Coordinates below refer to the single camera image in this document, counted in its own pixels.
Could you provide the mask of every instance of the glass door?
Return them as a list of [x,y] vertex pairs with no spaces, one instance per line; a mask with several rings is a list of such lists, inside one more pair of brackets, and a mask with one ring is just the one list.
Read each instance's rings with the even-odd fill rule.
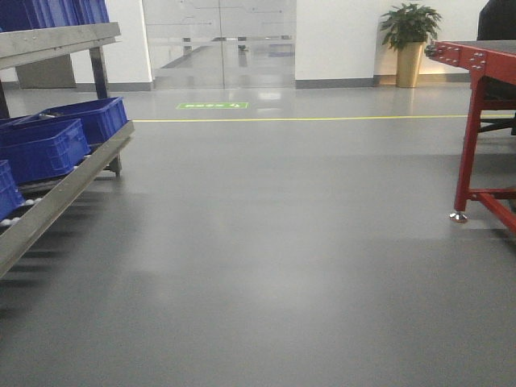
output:
[[295,0],[220,0],[224,85],[294,87]]
[[295,0],[144,0],[157,89],[293,87]]

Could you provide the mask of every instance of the blue plastic crate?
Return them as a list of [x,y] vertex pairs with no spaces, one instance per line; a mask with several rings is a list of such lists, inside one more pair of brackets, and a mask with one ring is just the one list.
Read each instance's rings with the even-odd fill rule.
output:
[[108,23],[106,2],[104,0],[73,0],[79,24]]
[[10,172],[9,161],[0,160],[0,220],[20,207],[24,202],[22,194],[18,191],[18,187],[16,187],[15,180]]
[[78,25],[69,0],[0,0],[0,10],[4,31]]
[[116,97],[52,107],[20,119],[13,127],[31,126],[42,119],[52,122],[81,119],[82,130],[89,145],[104,143],[127,123],[122,97]]
[[0,131],[0,159],[17,184],[70,173],[89,151],[80,119]]

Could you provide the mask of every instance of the potted plant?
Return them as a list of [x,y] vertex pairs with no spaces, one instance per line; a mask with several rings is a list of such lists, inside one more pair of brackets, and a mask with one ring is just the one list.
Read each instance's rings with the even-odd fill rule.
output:
[[415,87],[423,45],[429,36],[437,39],[441,15],[429,6],[413,3],[393,8],[382,15],[388,17],[381,23],[381,30],[387,31],[382,44],[397,51],[396,86]]

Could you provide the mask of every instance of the roller conveyor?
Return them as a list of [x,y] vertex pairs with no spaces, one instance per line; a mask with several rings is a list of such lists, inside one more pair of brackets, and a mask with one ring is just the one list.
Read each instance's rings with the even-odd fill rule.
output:
[[[4,32],[0,34],[0,69],[89,50],[97,96],[108,98],[102,46],[114,43],[117,35],[120,35],[117,23]],[[0,82],[0,118],[8,117],[9,110]],[[122,168],[120,152],[131,140],[133,131],[133,123],[127,123],[94,149],[69,175],[59,181],[49,181],[47,193],[38,198],[34,205],[20,209],[19,214],[15,213],[15,222],[8,227],[0,225],[0,277],[12,268],[106,166],[119,176]]]

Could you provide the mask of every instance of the plant pot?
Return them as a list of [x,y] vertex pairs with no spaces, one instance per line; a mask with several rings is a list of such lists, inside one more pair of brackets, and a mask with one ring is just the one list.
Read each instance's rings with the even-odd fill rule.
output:
[[424,45],[425,42],[413,42],[397,50],[397,87],[416,87]]

